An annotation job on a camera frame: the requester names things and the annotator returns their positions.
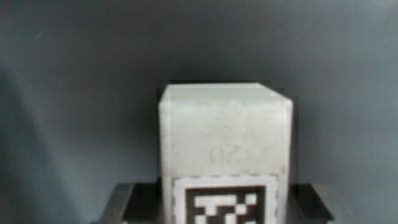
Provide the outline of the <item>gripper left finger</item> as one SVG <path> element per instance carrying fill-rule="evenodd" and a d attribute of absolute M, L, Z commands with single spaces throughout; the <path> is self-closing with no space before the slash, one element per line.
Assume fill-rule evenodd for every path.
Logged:
<path fill-rule="evenodd" d="M 99 219 L 91 224 L 156 224 L 158 186 L 121 183 L 110 195 Z"/>

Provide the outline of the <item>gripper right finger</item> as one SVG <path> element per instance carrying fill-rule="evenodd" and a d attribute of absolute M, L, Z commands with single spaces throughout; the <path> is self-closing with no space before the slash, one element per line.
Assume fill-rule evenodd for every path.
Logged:
<path fill-rule="evenodd" d="M 320 185 L 290 185 L 290 224 L 359 224 L 338 194 Z"/>

